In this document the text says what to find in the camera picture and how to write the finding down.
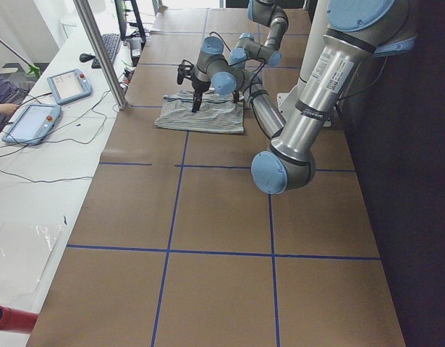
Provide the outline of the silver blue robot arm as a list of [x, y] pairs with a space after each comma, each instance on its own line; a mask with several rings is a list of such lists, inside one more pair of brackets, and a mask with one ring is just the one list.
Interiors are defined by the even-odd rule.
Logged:
[[210, 87], [219, 95], [232, 95], [236, 103], [240, 93], [258, 84], [260, 79], [257, 74], [245, 69], [245, 63], [249, 60], [269, 67], [279, 64], [281, 40], [289, 27], [286, 12], [274, 1], [250, 1], [247, 14], [253, 22], [269, 28], [264, 44], [256, 42], [251, 34], [243, 33], [230, 51], [229, 58], [225, 58], [224, 41], [209, 35], [203, 39], [197, 63], [190, 67], [187, 75], [178, 77], [178, 82], [184, 78], [192, 81], [193, 113], [200, 110], [203, 93]]
[[308, 47], [323, 44], [297, 100], [283, 118], [268, 96], [250, 95], [250, 103], [270, 138], [251, 164], [256, 186], [281, 194], [310, 182], [315, 161], [310, 152], [318, 133], [367, 59], [405, 53], [416, 39], [417, 1], [319, 1]]

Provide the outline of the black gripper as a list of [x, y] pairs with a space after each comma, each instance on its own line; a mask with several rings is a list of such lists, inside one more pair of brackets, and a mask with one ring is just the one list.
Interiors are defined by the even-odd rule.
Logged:
[[232, 93], [232, 98], [233, 98], [233, 103], [237, 104], [240, 101], [240, 92], [239, 91], [234, 91]]
[[192, 87], [194, 89], [192, 112], [198, 112], [203, 100], [203, 93], [209, 90], [211, 81], [208, 75], [200, 70], [193, 70], [191, 77]]

